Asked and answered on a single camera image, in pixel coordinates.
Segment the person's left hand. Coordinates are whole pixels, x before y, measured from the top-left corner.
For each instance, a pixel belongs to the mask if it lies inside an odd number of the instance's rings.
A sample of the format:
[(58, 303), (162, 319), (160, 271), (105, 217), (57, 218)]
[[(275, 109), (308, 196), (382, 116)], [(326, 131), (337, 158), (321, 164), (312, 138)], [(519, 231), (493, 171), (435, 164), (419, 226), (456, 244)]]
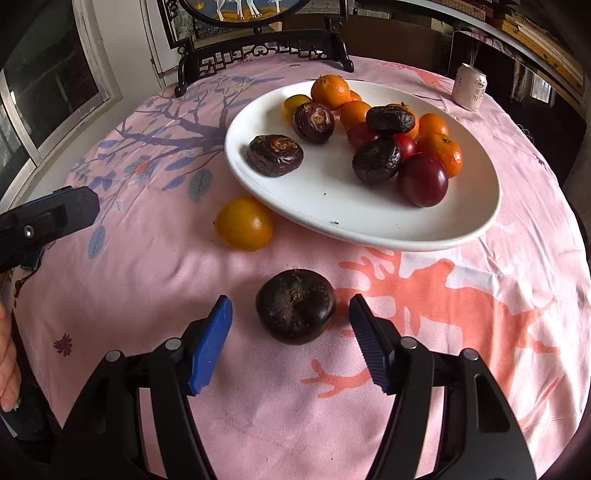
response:
[(0, 305), (0, 401), (4, 412), (11, 411), (19, 398), (21, 374), (16, 345), (11, 336), (10, 316)]

